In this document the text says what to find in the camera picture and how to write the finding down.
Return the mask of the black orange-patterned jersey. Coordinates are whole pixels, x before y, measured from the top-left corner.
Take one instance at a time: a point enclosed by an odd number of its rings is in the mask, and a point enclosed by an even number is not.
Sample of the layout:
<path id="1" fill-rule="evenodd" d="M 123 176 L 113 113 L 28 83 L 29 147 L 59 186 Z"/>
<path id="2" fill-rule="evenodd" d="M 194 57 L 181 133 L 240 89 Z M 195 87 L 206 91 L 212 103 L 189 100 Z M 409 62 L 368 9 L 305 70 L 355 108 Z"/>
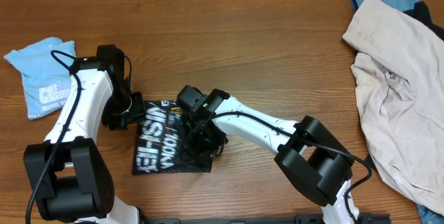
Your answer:
<path id="1" fill-rule="evenodd" d="M 209 173 L 212 157 L 188 160 L 181 152 L 187 133 L 175 101 L 145 101 L 145 119 L 138 124 L 133 174 Z"/>

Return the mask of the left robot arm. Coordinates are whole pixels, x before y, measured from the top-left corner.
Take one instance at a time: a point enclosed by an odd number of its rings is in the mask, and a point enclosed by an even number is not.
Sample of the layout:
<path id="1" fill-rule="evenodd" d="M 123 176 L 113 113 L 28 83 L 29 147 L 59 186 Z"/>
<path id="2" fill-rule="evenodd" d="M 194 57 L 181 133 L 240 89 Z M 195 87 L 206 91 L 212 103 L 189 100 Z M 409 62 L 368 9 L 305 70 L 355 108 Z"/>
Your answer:
<path id="1" fill-rule="evenodd" d="M 41 144 L 24 151 L 33 206 L 46 221 L 63 223 L 147 223 L 143 211 L 114 194 L 112 176 L 97 148 L 100 126 L 125 130 L 145 116 L 140 92 L 131 90 L 128 56 L 115 45 L 96 55 L 74 58 L 65 69 L 71 89 L 60 116 Z"/>

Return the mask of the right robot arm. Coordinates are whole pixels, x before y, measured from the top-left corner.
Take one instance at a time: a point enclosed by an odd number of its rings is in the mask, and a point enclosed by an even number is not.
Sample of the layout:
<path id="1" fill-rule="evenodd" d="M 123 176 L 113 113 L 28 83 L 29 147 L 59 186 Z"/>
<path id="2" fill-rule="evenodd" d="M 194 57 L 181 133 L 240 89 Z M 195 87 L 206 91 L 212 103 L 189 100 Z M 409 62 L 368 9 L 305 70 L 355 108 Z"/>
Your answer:
<path id="1" fill-rule="evenodd" d="M 238 136 L 272 153 L 293 187 L 319 205 L 325 223 L 356 223 L 350 195 L 354 157 L 317 119 L 284 120 L 254 110 L 219 89 L 206 95 L 185 86 L 177 96 L 183 111 L 182 154 L 197 160 L 220 155 L 228 136 Z"/>

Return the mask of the folded light blue t-shirt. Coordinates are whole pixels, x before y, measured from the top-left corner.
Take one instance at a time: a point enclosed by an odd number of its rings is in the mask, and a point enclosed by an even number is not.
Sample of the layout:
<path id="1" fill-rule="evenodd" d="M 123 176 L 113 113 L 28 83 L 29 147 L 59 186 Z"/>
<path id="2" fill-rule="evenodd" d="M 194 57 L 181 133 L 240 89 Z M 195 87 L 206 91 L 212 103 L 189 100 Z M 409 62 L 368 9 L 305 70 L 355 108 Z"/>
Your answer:
<path id="1" fill-rule="evenodd" d="M 51 51 L 76 55 L 75 41 L 48 37 L 4 56 L 22 75 L 27 115 L 30 120 L 44 117 L 65 104 L 71 87 L 67 69 L 53 59 Z"/>

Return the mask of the cream white shirt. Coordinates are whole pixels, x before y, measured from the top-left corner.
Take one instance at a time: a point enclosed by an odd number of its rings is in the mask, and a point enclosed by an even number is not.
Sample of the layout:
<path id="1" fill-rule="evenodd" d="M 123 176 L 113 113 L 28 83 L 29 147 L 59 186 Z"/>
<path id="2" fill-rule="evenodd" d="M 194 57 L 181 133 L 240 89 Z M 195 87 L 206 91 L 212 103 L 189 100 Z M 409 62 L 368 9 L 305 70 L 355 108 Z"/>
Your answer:
<path id="1" fill-rule="evenodd" d="M 343 34 L 368 152 L 380 178 L 443 213 L 443 41 L 381 0 L 364 0 Z"/>

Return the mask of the dark navy garment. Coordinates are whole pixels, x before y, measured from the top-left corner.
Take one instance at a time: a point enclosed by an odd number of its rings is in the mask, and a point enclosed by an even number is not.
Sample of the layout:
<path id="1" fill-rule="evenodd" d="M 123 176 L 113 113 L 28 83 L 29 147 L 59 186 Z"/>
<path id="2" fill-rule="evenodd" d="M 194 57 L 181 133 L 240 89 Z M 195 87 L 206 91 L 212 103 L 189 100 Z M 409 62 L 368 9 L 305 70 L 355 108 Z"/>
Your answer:
<path id="1" fill-rule="evenodd" d="M 426 25 L 426 27 L 434 32 L 441 40 L 443 40 L 444 30 L 432 21 L 429 7 L 424 1 L 414 3 L 413 9 L 405 10 L 404 14 L 417 19 L 418 21 Z"/>

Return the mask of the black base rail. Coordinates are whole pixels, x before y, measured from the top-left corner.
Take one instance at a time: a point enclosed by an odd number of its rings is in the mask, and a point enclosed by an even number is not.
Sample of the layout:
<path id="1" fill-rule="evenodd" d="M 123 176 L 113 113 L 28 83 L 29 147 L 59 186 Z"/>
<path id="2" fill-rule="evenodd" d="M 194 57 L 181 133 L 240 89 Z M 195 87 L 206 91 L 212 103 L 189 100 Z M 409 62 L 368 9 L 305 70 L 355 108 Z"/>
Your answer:
<path id="1" fill-rule="evenodd" d="M 145 224 L 324 224 L 322 214 L 300 214 L 292 218 L 234 218 L 234 219 L 194 219 L 180 220 L 179 218 L 145 218 L 141 223 Z M 388 214 L 372 215 L 364 213 L 358 219 L 362 224 L 391 224 Z"/>

